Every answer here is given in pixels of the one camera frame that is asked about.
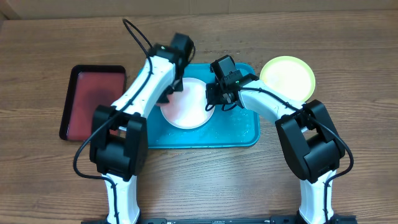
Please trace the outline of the pink plate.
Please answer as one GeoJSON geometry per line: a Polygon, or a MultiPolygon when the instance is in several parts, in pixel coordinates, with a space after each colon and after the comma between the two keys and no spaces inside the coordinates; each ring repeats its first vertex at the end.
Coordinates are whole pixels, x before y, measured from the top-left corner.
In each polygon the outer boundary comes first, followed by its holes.
{"type": "Polygon", "coordinates": [[[214,108],[207,111],[206,83],[197,78],[183,78],[183,91],[168,96],[169,102],[160,106],[162,115],[172,126],[194,129],[210,120],[214,108]]]}

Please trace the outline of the yellow plate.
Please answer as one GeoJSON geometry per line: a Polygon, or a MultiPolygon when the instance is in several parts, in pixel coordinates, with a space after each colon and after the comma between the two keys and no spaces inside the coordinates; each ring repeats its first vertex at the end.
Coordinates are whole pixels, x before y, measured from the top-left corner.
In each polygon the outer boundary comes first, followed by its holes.
{"type": "Polygon", "coordinates": [[[316,87],[313,70],[293,56],[271,59],[263,66],[259,77],[269,88],[296,101],[307,101],[316,87]]]}

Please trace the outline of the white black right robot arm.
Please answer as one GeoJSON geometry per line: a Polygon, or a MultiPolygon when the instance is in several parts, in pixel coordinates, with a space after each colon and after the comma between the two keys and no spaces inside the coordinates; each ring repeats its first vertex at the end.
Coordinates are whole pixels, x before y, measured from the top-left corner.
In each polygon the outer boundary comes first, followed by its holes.
{"type": "Polygon", "coordinates": [[[206,86],[207,110],[238,106],[275,124],[285,161],[300,180],[297,223],[340,223],[331,207],[331,190],[346,149],[325,105],[287,98],[258,76],[242,74],[229,55],[211,63],[210,71],[215,81],[206,86]]]}

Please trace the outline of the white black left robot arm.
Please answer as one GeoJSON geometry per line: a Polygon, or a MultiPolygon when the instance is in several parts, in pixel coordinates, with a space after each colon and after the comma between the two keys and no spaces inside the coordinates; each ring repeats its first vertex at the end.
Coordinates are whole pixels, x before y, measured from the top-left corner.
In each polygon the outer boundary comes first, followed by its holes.
{"type": "Polygon", "coordinates": [[[105,223],[136,223],[137,176],[148,152],[147,118],[167,95],[182,91],[193,40],[176,33],[169,45],[155,44],[137,78],[111,106],[99,105],[92,121],[90,161],[106,182],[109,213],[105,223]]]}

